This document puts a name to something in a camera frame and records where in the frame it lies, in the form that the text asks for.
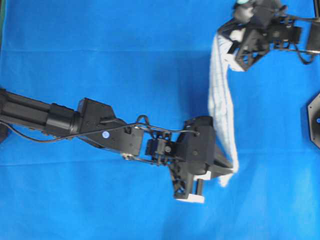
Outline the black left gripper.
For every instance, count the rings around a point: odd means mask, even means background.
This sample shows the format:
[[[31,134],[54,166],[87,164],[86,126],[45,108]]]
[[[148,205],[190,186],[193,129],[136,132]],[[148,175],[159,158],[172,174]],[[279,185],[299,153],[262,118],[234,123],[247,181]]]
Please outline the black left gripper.
[[[211,116],[198,116],[184,122],[176,140],[174,160],[169,164],[176,200],[204,200],[204,181],[216,173],[233,173],[233,164],[219,146]]]

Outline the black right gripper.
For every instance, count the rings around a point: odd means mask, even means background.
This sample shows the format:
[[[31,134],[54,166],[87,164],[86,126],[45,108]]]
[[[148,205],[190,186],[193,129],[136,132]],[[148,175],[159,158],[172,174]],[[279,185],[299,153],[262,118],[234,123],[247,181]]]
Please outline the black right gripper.
[[[219,36],[232,42],[228,53],[241,70],[247,71],[270,51],[266,30],[274,16],[271,4],[236,4],[232,19],[217,30]]]

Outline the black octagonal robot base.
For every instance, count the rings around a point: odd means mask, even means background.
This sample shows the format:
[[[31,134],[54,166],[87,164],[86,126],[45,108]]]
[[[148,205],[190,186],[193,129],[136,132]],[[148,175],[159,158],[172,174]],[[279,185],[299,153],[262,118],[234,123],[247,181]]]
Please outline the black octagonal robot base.
[[[303,139],[313,148],[320,150],[320,92],[307,99],[300,109]]]

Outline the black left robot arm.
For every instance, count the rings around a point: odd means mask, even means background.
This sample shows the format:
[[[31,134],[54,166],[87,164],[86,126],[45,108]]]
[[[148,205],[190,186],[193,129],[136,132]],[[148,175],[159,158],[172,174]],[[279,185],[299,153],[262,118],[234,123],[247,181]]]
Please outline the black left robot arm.
[[[129,161],[139,161],[144,134],[149,134],[146,163],[166,166],[170,171],[173,196],[189,203],[204,203],[205,181],[232,172],[233,165],[216,144],[213,118],[198,116],[185,121],[178,138],[173,131],[150,124],[146,115],[126,123],[110,105],[84,98],[77,110],[0,91],[0,138],[19,125],[52,136],[52,142],[79,138],[87,144],[116,152]]]

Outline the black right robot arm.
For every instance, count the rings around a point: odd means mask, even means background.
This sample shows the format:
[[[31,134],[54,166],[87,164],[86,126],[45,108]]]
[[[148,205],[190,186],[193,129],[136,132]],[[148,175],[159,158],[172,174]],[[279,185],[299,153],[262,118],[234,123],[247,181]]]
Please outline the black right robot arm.
[[[228,53],[244,71],[267,55],[270,50],[297,53],[300,61],[311,64],[320,54],[320,2],[313,2],[313,18],[288,14],[287,5],[279,0],[238,0],[232,18],[218,29],[229,41]],[[310,23],[305,50],[298,44],[303,29],[296,21]]]

